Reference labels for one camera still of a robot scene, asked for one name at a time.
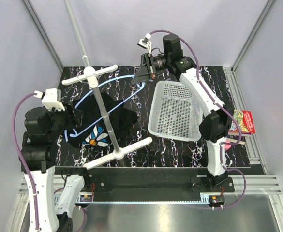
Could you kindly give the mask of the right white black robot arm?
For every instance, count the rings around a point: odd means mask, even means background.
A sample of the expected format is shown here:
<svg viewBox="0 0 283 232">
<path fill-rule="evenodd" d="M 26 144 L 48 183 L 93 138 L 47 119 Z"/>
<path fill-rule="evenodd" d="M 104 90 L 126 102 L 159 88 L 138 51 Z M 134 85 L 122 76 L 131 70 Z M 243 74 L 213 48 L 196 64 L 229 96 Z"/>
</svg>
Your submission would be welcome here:
<svg viewBox="0 0 283 232">
<path fill-rule="evenodd" d="M 146 49 L 146 53 L 141 56 L 140 66 L 132 84 L 154 79 L 159 71 L 167 69 L 188 88 L 205 117 L 199 125 L 199 131 L 208 148 L 206 186 L 210 191 L 218 191 L 228 178 L 223 152 L 229 144 L 228 130 L 232 123 L 236 123 L 233 117 L 235 108 L 220 100 L 200 77 L 197 58 L 184 56 L 181 48 L 181 43 L 184 42 L 182 38 L 168 32 L 163 37 L 164 51 L 156 56 L 152 54 L 150 38 L 151 34 L 148 33 L 137 43 L 138 46 Z"/>
</svg>

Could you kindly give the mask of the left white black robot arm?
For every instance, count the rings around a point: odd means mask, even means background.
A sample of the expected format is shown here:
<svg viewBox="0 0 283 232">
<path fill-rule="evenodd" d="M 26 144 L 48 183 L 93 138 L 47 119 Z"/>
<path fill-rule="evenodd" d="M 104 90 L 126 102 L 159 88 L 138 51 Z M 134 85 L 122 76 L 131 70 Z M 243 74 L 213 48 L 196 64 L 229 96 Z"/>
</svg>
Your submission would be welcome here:
<svg viewBox="0 0 283 232">
<path fill-rule="evenodd" d="M 36 107 L 26 112 L 21 165 L 29 189 L 31 232 L 71 232 L 72 213 L 80 191 L 90 188 L 85 169 L 62 170 L 66 176 L 60 198 L 54 199 L 56 140 L 69 127 L 81 124 L 81 112 L 66 104 L 63 110 Z"/>
</svg>

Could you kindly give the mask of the light blue clothes hanger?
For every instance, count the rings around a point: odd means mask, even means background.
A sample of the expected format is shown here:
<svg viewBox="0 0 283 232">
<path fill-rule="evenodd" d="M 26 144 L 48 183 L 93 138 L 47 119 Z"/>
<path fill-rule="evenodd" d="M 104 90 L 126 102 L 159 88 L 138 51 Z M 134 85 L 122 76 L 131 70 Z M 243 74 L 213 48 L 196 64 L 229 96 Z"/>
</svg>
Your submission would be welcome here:
<svg viewBox="0 0 283 232">
<path fill-rule="evenodd" d="M 98 85 L 98 87 L 102 87 L 108 83 L 114 82 L 116 80 L 120 80 L 120 79 L 125 79 L 125 78 L 133 78 L 134 75 L 130 74 L 130 75 L 123 75 L 123 76 L 119 76 L 119 77 L 115 77 L 112 79 L 109 79 L 101 84 Z M 113 112 L 114 110 L 116 110 L 117 108 L 119 108 L 120 106 L 124 105 L 124 103 L 126 103 L 128 100 L 130 100 L 133 96 L 135 96 L 137 93 L 139 93 L 141 90 L 144 89 L 145 87 L 145 82 L 137 83 L 137 87 L 138 90 L 136 92 L 134 92 L 133 94 L 131 94 L 129 97 L 127 97 L 126 99 L 124 99 L 121 103 L 119 103 L 117 106 L 115 106 L 114 108 L 112 108 L 110 111 L 108 111 L 109 113 Z M 84 95 L 79 102 L 75 105 L 75 108 L 77 109 L 79 107 L 79 105 L 90 95 L 93 94 L 93 90 L 90 90 L 86 95 Z M 96 121 L 94 121 L 92 124 L 90 124 L 89 126 L 87 126 L 85 129 L 83 129 L 82 131 L 78 132 L 75 128 L 73 128 L 73 133 L 68 134 L 67 130 L 64 130 L 63 133 L 63 137 L 65 139 L 66 142 L 69 141 L 70 138 L 76 138 L 78 136 L 80 136 L 81 134 L 83 134 L 86 130 L 88 130 L 89 128 L 95 126 L 99 121 L 101 121 L 103 118 L 100 117 L 99 119 L 97 119 Z"/>
</svg>

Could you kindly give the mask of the black daisy print t-shirt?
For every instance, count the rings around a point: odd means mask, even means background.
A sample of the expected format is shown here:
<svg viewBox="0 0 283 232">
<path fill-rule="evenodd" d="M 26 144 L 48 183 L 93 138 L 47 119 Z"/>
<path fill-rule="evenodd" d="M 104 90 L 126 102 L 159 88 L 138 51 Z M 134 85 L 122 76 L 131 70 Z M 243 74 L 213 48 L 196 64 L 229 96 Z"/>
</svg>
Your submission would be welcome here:
<svg viewBox="0 0 283 232">
<path fill-rule="evenodd" d="M 138 120 L 137 113 L 126 109 L 123 100 L 114 100 L 106 92 L 102 93 L 106 110 L 117 139 L 130 133 L 130 129 Z M 93 95 L 73 101 L 74 107 L 83 112 L 82 124 L 76 129 L 66 129 L 64 138 L 70 145 L 79 147 L 90 145 L 106 147 L 111 144 L 106 125 L 102 119 L 100 109 Z"/>
</svg>

